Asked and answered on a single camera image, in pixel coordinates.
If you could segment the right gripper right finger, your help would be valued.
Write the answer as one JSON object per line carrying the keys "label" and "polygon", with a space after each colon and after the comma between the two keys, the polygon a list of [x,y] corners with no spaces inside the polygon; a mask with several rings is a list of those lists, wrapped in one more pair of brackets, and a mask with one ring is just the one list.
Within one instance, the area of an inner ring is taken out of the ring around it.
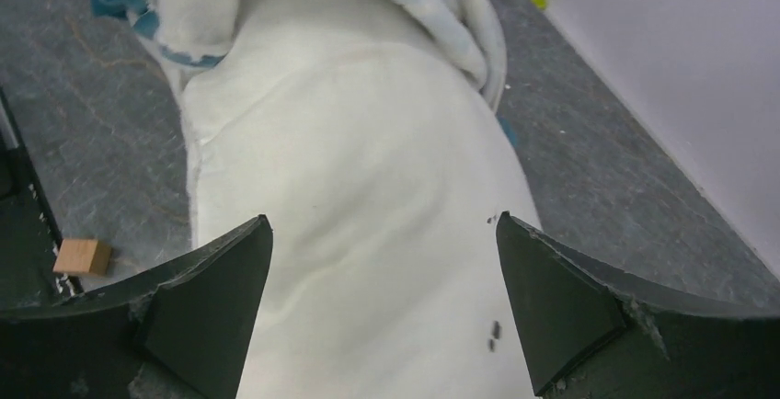
{"label": "right gripper right finger", "polygon": [[779,313],[678,291],[503,213],[500,266],[539,398],[775,398]]}

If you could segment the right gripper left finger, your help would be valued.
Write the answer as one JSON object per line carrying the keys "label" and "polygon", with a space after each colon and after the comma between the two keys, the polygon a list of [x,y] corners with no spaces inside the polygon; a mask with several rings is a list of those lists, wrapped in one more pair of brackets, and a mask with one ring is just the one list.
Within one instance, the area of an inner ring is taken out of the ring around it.
{"label": "right gripper left finger", "polygon": [[233,398],[268,276],[255,217],[131,278],[1,314],[5,398]]}

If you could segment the white pillow insert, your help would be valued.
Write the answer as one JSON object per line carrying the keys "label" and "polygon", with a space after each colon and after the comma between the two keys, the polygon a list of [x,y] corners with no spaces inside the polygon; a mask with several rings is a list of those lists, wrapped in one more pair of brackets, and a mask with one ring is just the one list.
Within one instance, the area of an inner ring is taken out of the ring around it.
{"label": "white pillow insert", "polygon": [[484,99],[391,0],[241,0],[179,101],[192,242],[263,214],[241,398],[529,398],[499,263],[539,223]]}

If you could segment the white pillowcase with blue ruffle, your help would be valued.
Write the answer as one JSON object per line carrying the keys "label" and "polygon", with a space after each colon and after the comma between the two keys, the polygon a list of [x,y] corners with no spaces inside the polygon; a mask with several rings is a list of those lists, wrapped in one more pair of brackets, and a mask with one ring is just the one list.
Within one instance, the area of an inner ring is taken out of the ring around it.
{"label": "white pillowcase with blue ruffle", "polygon": [[192,167],[502,165],[489,0],[91,0],[166,75]]}

